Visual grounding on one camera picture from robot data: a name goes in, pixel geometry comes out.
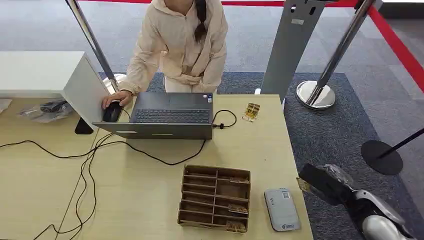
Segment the black cable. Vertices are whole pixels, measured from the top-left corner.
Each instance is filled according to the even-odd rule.
[[[82,177],[82,179],[84,180],[84,189],[82,190],[82,192],[81,192],[81,194],[79,195],[79,197],[78,197],[78,200],[76,201],[76,205],[75,205],[75,213],[76,213],[76,216],[77,216],[77,218],[78,218],[78,220],[80,221],[80,225],[78,225],[78,226],[76,226],[76,227],[74,227],[73,229],[71,229],[71,230],[67,230],[67,231],[59,231],[59,230],[57,230],[56,229],[56,226],[54,225],[54,224],[50,224],[50,225],[48,225],[42,232],[40,232],[40,234],[38,234],[33,240],[36,240],[36,239],[38,239],[45,231],[47,231],[50,227],[53,227],[53,230],[57,233],[57,234],[67,234],[67,233],[70,233],[70,232],[72,232],[72,231],[74,231],[74,230],[76,230],[76,229],[78,229],[78,228],[80,228],[80,230],[78,230],[77,231],[77,233],[76,234],[74,234],[72,237],[71,237],[71,239],[70,240],[72,240],[76,235],[78,235],[78,233],[81,231],[81,229],[82,229],[82,227],[83,227],[83,225],[86,223],[86,222],[88,222],[88,220],[93,216],[93,214],[94,214],[94,210],[96,209],[96,205],[97,205],[97,198],[96,198],[96,192],[94,192],[94,207],[93,207],[93,211],[91,212],[91,214],[90,214],[90,216],[85,220],[85,221],[81,221],[81,218],[80,218],[80,215],[78,214],[78,203],[79,203],[79,201],[80,201],[80,199],[81,199],[81,197],[82,197],[82,195],[84,194],[84,192],[87,190],[87,181],[86,181],[86,179],[85,179],[85,177],[84,177],[84,174],[83,174],[83,171],[84,171],[84,168],[85,168],[85,165],[87,164],[87,161],[88,160],[91,160],[90,161],[90,163],[89,163],[89,165],[88,165],[88,173],[90,174],[90,177],[91,177],[91,180],[93,181],[93,190],[95,190],[95,188],[96,188],[96,183],[95,183],[95,181],[94,181],[94,178],[93,178],[93,176],[92,176],[92,174],[91,174],[91,169],[90,169],[90,166],[91,166],[91,163],[93,162],[93,158],[94,158],[94,154],[96,153],[96,151],[97,151],[97,149],[99,149],[99,142],[101,141],[101,143],[100,144],[102,144],[104,141],[106,141],[108,138],[110,138],[111,136],[113,135],[113,133],[109,133],[109,134],[107,134],[107,135],[105,135],[105,136],[103,136],[102,138],[100,138],[97,142],[96,142],[96,144],[95,144],[95,147],[92,149],[92,150],[94,150],[94,151],[89,151],[88,153],[90,153],[90,152],[92,152],[92,154],[87,158],[87,160],[85,160],[82,164],[81,164],[81,168],[80,168],[80,177]]]
[[[227,126],[225,126],[223,123],[221,123],[220,125],[216,125],[216,124],[213,124],[213,122],[215,121],[215,118],[217,117],[217,115],[218,115],[218,113],[221,113],[221,112],[228,112],[228,113],[231,113],[233,116],[234,116],[234,122],[232,123],[232,124],[230,124],[230,125],[227,125]],[[213,128],[217,128],[217,127],[220,127],[221,129],[223,129],[223,128],[229,128],[229,127],[232,127],[232,126],[234,126],[235,124],[237,123],[237,116],[232,112],[232,111],[230,111],[230,110],[219,110],[219,111],[217,111],[216,113],[215,113],[215,115],[213,116],[213,120],[212,120],[212,127]],[[55,225],[54,224],[50,224],[50,225],[48,225],[42,232],[40,232],[33,240],[36,240],[36,239],[38,239],[43,233],[45,233],[50,227],[53,227],[53,230],[57,233],[57,234],[66,234],[66,233],[70,233],[70,232],[72,232],[72,231],[74,231],[74,230],[76,230],[76,229],[78,229],[78,231],[69,239],[69,240],[72,240],[73,238],[75,238],[75,236],[77,236],[78,235],[78,233],[80,233],[81,232],[81,230],[83,229],[83,225],[86,223],[86,222],[88,222],[89,220],[90,220],[90,218],[93,216],[93,214],[94,214],[94,212],[95,212],[95,210],[96,210],[96,206],[97,206],[97,196],[96,196],[96,182],[95,182],[95,180],[94,180],[94,177],[93,177],[93,175],[92,175],[92,173],[91,173],[91,165],[92,165],[92,163],[93,163],[93,159],[94,159],[94,156],[95,156],[95,154],[96,154],[96,151],[99,149],[99,148],[101,148],[101,147],[104,147],[104,146],[108,146],[108,145],[111,145],[111,144],[117,144],[117,143],[122,143],[122,144],[126,144],[128,147],[130,147],[131,149],[133,149],[134,151],[136,151],[136,152],[139,152],[139,153],[142,153],[142,154],[144,154],[144,155],[146,155],[146,156],[149,156],[150,158],[152,158],[152,159],[155,159],[155,160],[157,160],[157,161],[159,161],[159,162],[161,162],[161,163],[163,163],[163,164],[165,164],[165,165],[168,165],[168,166],[175,166],[175,165],[178,165],[178,164],[181,164],[181,163],[183,163],[183,162],[185,162],[185,161],[188,161],[188,160],[190,160],[190,159],[192,159],[192,158],[194,158],[194,157],[196,157],[197,155],[199,155],[200,153],[201,153],[201,151],[203,150],[203,147],[205,146],[205,143],[206,143],[206,140],[204,140],[203,141],[203,143],[201,144],[201,147],[200,147],[200,149],[199,149],[199,151],[197,151],[194,155],[192,155],[192,156],[190,156],[190,157],[187,157],[187,158],[185,158],[185,159],[183,159],[183,160],[181,160],[181,161],[178,161],[178,162],[174,162],[174,163],[168,163],[168,162],[166,162],[166,161],[163,161],[162,159],[160,159],[160,158],[158,158],[158,157],[155,157],[155,156],[153,156],[153,155],[150,155],[149,153],[147,153],[147,152],[145,152],[145,151],[143,151],[143,150],[139,150],[139,149],[136,149],[135,147],[133,147],[132,145],[130,145],[129,143],[127,143],[126,141],[112,141],[112,142],[108,142],[108,143],[104,143],[108,138],[110,138],[111,136],[113,136],[114,134],[113,133],[110,133],[110,134],[107,134],[107,135],[105,135],[105,136],[103,136],[102,138],[100,138],[97,142],[96,142],[96,144],[95,144],[95,146],[94,146],[94,148],[93,149],[91,149],[90,151],[88,151],[87,153],[85,153],[85,154],[80,154],[80,155],[71,155],[71,156],[59,156],[59,155],[56,155],[56,154],[54,154],[54,153],[52,153],[52,152],[50,152],[49,150],[47,150],[47,149],[45,149],[44,147],[42,147],[40,144],[38,144],[38,143],[36,143],[35,141],[32,141],[32,140],[24,140],[24,141],[21,141],[21,142],[14,142],[14,143],[8,143],[8,144],[3,144],[3,145],[0,145],[0,148],[3,148],[3,147],[7,147],[7,146],[14,146],[14,145],[19,145],[19,144],[23,144],[23,143],[33,143],[33,144],[35,144],[35,145],[37,145],[40,149],[42,149],[42,150],[44,150],[45,152],[47,152],[48,154],[50,154],[50,155],[52,155],[52,156],[54,156],[54,157],[56,157],[56,158],[59,158],[59,159],[70,159],[70,158],[79,158],[79,157],[83,157],[83,156],[87,156],[87,155],[89,155],[89,154],[91,154],[91,155],[89,155],[88,157],[87,157],[87,159],[81,164],[81,167],[80,167],[80,177],[82,177],[82,179],[83,179],[83,181],[84,181],[84,189],[82,190],[82,192],[81,192],[81,194],[79,195],[79,197],[78,197],[78,199],[77,199],[77,201],[76,201],[76,204],[75,204],[75,213],[76,213],[76,216],[77,216],[77,218],[78,218],[78,221],[79,221],[79,225],[78,226],[76,226],[76,227],[74,227],[73,229],[70,229],[70,230],[67,230],[67,231],[59,231],[59,230],[57,230],[56,229],[56,227],[55,227]],[[90,175],[90,178],[91,178],[91,180],[92,180],[92,182],[93,182],[93,197],[94,197],[94,205],[93,205],[93,209],[92,209],[92,211],[91,211],[91,214],[87,217],[87,219],[86,220],[84,220],[84,221],[82,221],[82,219],[81,219],[81,217],[80,217],[80,215],[79,215],[79,213],[78,213],[78,204],[79,204],[79,202],[80,202],[80,199],[81,199],[81,197],[83,196],[83,194],[85,193],[85,191],[87,190],[87,180],[86,180],[86,178],[84,177],[84,174],[83,174],[83,172],[84,172],[84,169],[85,169],[85,166],[87,165],[87,162],[89,161],[89,164],[88,164],[88,174]]]
[[[125,110],[125,109],[123,109],[122,108],[122,111],[124,111],[125,113],[126,113],[126,115],[128,116],[128,122],[130,121],[130,119],[131,119],[131,116],[130,116],[130,114]]]
[[[1,148],[3,148],[3,147],[14,146],[14,145],[19,145],[19,144],[24,144],[24,143],[32,143],[32,144],[35,144],[35,145],[37,145],[37,147],[39,147],[40,149],[44,150],[46,153],[48,153],[48,154],[50,154],[50,155],[52,155],[53,157],[56,157],[56,158],[58,158],[58,159],[72,159],[72,158],[80,158],[80,157],[87,156],[87,155],[89,155],[90,153],[92,153],[93,151],[95,151],[95,149],[93,148],[93,149],[91,149],[90,151],[88,151],[87,153],[84,153],[84,154],[81,154],[81,155],[59,156],[59,155],[56,155],[56,154],[52,153],[51,151],[49,151],[49,150],[45,149],[45,148],[44,148],[44,147],[42,147],[40,144],[38,144],[38,143],[36,143],[35,141],[32,141],[32,140],[25,140],[25,141],[20,141],[20,142],[14,142],[14,143],[3,144],[3,145],[0,145],[0,149],[1,149]]]
[[[232,111],[230,111],[230,110],[225,110],[225,109],[224,109],[224,110],[219,110],[219,111],[217,111],[217,112],[215,113],[215,116],[213,116],[212,123],[213,123],[213,122],[215,122],[215,118],[217,117],[217,115],[218,115],[220,112],[228,112],[228,113],[232,114],[232,115],[234,116],[234,122],[233,122],[231,125],[228,125],[228,126],[225,126],[225,125],[224,125],[224,123],[221,123],[220,125],[212,124],[212,127],[213,127],[213,128],[217,128],[217,127],[219,127],[220,129],[223,129],[223,128],[229,128],[229,127],[234,126],[234,124],[236,124],[236,123],[237,123],[237,116],[234,114],[234,112],[232,112]]]

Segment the red barrier rope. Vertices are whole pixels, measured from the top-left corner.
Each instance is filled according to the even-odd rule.
[[[399,61],[403,64],[405,69],[411,75],[412,79],[416,82],[418,87],[424,92],[424,68],[415,59],[414,55],[409,51],[407,46],[399,39],[396,33],[392,30],[390,25],[381,16],[374,6],[368,11],[369,17],[377,26],[381,35],[383,35],[387,44],[391,47],[394,54],[396,54]]]
[[[113,3],[132,3],[149,4],[151,0],[83,0],[89,2],[113,2]],[[282,7],[284,1],[221,1],[224,6],[253,6],[253,7]],[[329,8],[352,8],[357,0],[342,0],[329,2],[325,6]]]
[[[115,2],[115,3],[137,3],[149,4],[151,0],[84,0],[93,2]],[[330,2],[325,6],[328,8],[353,8],[357,0],[341,0],[338,2]],[[222,1],[225,6],[255,6],[255,7],[282,7],[284,1]],[[399,39],[396,33],[392,30],[386,20],[372,6],[368,11],[369,17],[377,26],[380,33],[383,35],[387,44],[391,47],[394,54],[399,58],[405,69],[411,75],[419,88],[424,92],[424,69],[421,64],[415,59],[414,55],[409,51],[405,44]]]

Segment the beige hoodie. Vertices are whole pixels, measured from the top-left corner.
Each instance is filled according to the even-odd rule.
[[[194,31],[200,21],[195,3],[182,15],[153,0],[144,17],[141,32],[120,90],[145,92],[160,65],[164,75],[193,92],[214,92],[221,83],[227,56],[225,37],[228,24],[220,0],[206,0],[207,34],[196,42]]]

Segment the woman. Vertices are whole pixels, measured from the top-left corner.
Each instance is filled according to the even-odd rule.
[[[228,24],[220,0],[153,0],[144,17],[119,92],[105,97],[128,104],[145,92],[158,66],[168,93],[216,92],[227,56]]]

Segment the black ponytail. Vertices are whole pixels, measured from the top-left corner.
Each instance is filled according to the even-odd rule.
[[[196,27],[194,31],[194,38],[199,42],[203,35],[207,33],[205,20],[206,20],[206,0],[194,0],[196,6],[197,18],[200,20],[200,24]]]

